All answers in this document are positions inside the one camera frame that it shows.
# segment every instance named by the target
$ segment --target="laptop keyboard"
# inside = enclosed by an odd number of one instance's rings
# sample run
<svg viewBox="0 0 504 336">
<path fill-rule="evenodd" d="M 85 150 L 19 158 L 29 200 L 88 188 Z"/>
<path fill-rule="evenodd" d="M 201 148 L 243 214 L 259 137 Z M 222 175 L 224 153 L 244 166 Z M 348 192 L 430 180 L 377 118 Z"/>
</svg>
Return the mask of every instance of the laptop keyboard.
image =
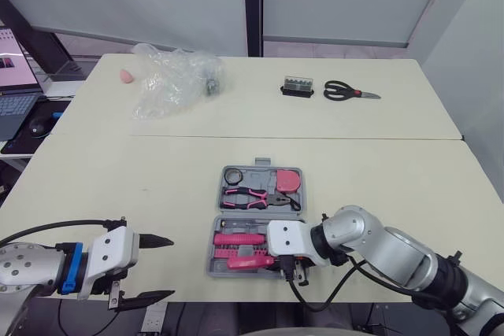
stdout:
<svg viewBox="0 0 504 336">
<path fill-rule="evenodd" d="M 0 97 L 0 116 L 19 116 L 24 114 L 35 95 Z"/>
</svg>

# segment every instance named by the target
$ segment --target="power strip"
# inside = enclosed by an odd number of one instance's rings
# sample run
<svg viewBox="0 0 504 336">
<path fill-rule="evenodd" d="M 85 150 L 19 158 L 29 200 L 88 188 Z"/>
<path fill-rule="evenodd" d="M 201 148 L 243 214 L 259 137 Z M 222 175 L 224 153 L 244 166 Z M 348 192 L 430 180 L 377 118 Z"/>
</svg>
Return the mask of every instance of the power strip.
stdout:
<svg viewBox="0 0 504 336">
<path fill-rule="evenodd" d="M 147 307 L 143 318 L 142 330 L 138 334 L 160 334 L 165 321 L 168 302 L 156 302 Z"/>
</svg>

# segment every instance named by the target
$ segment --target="laptop screen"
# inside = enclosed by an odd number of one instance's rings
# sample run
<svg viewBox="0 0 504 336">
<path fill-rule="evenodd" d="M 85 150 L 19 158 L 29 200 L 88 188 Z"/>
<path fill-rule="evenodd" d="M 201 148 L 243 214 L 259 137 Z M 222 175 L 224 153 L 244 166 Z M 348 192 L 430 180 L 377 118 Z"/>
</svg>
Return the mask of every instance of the laptop screen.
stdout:
<svg viewBox="0 0 504 336">
<path fill-rule="evenodd" d="M 10 29 L 0 28 L 0 92 L 32 88 L 40 86 L 16 37 Z"/>
</svg>

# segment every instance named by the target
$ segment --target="pink tape measure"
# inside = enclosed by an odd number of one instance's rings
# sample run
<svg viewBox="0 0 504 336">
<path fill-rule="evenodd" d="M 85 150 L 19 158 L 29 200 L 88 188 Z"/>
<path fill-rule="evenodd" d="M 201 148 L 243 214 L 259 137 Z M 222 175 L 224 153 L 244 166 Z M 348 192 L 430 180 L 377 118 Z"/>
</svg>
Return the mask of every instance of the pink tape measure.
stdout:
<svg viewBox="0 0 504 336">
<path fill-rule="evenodd" d="M 276 171 L 276 190 L 280 193 L 295 193 L 301 186 L 297 172 L 279 169 Z"/>
</svg>

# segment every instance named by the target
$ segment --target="gray plastic case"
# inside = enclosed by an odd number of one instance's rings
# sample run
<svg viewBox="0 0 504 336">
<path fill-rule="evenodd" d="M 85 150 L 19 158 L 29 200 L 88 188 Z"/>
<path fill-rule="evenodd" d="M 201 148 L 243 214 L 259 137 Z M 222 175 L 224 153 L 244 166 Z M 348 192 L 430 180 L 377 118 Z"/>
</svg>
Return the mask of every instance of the gray plastic case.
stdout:
<svg viewBox="0 0 504 336">
<path fill-rule="evenodd" d="M 224 179 L 224 172 L 228 168 L 238 168 L 243 174 L 243 180 L 235 186 L 230 186 Z M 287 194 L 300 204 L 299 211 L 292 210 L 290 205 L 283 206 L 268 206 L 264 210 L 259 209 L 223 209 L 221 208 L 221 200 L 223 197 L 222 189 L 236 188 L 238 186 L 246 186 L 253 189 L 267 190 L 268 193 L 274 194 L 276 189 L 276 170 L 285 169 L 297 172 L 301 178 L 301 185 L 296 193 Z M 302 171 L 294 167 L 272 167 L 271 160 L 268 158 L 256 158 L 255 165 L 228 165 L 222 169 L 217 196 L 217 208 L 222 212 L 213 221 L 212 230 L 210 232 L 208 260 L 206 264 L 206 272 L 212 277 L 243 277 L 243 278 L 265 278 L 265 279 L 282 279 L 279 271 L 271 271 L 266 268 L 250 269 L 250 270 L 230 270 L 227 267 L 227 259 L 216 258 L 215 246 L 213 244 L 214 235 L 218 232 L 224 234 L 234 233 L 249 233 L 249 234 L 264 234 L 266 235 L 266 227 L 270 220 L 301 220 L 300 213 L 306 208 L 306 192 Z M 245 194 L 228 195 L 226 199 L 235 203 L 247 203 L 254 200 Z M 256 249 L 266 249 L 264 245 L 255 246 Z M 238 256 L 250 256 L 254 254 L 254 246 L 238 247 Z"/>
</svg>

